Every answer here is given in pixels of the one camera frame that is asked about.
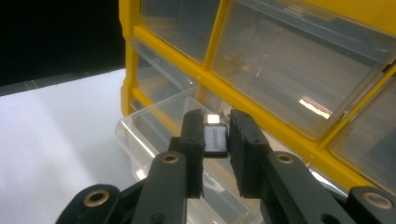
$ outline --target yellow plastic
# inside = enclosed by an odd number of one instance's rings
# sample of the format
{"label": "yellow plastic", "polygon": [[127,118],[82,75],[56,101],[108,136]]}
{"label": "yellow plastic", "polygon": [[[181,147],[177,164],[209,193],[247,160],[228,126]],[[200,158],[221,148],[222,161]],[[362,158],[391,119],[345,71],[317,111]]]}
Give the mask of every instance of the yellow plastic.
{"label": "yellow plastic", "polygon": [[[370,180],[364,178],[359,172],[348,164],[337,159],[329,148],[330,142],[345,127],[350,120],[372,99],[374,95],[396,73],[393,64],[390,69],[376,82],[376,84],[361,98],[353,110],[342,120],[338,121],[327,134],[318,140],[312,140],[291,128],[289,125],[276,119],[268,111],[251,102],[241,92],[231,88],[227,83],[216,77],[211,71],[216,47],[219,43],[224,18],[230,7],[230,0],[221,0],[219,11],[215,20],[213,32],[205,56],[204,64],[200,65],[180,53],[155,34],[145,29],[140,24],[140,1],[120,0],[120,21],[123,28],[123,36],[126,40],[126,78],[121,88],[121,110],[124,116],[133,112],[130,107],[131,99],[138,98],[144,106],[151,101],[138,89],[135,81],[137,67],[137,54],[130,47],[129,42],[137,37],[147,46],[173,63],[186,74],[196,79],[200,84],[213,91],[232,107],[247,111],[259,125],[287,147],[299,153],[306,162],[310,162],[319,168],[328,177],[335,180],[346,189],[354,186],[374,186]],[[347,18],[363,26],[371,27],[382,33],[396,36],[396,1],[392,0],[365,0],[365,1],[325,1],[325,0],[301,0],[302,4],[318,7],[320,10]]]}

